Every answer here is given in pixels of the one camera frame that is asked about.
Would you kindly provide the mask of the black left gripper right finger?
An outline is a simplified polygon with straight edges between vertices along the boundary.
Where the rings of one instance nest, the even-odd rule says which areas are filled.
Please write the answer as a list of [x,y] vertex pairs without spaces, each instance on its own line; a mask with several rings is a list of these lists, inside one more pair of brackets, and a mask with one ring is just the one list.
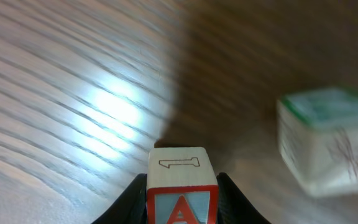
[[270,224],[224,172],[217,175],[217,224]]

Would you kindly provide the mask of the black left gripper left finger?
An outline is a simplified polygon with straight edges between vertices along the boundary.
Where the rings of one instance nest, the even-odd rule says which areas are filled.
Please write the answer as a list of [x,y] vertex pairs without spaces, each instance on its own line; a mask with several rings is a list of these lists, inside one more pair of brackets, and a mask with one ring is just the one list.
[[92,224],[147,224],[147,174],[138,174]]

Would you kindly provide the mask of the red letter A block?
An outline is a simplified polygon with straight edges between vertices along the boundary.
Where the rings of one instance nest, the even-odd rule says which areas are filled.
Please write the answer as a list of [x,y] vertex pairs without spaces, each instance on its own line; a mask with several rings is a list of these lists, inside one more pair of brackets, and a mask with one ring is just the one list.
[[147,222],[217,223],[218,182],[203,147],[161,147],[149,153]]

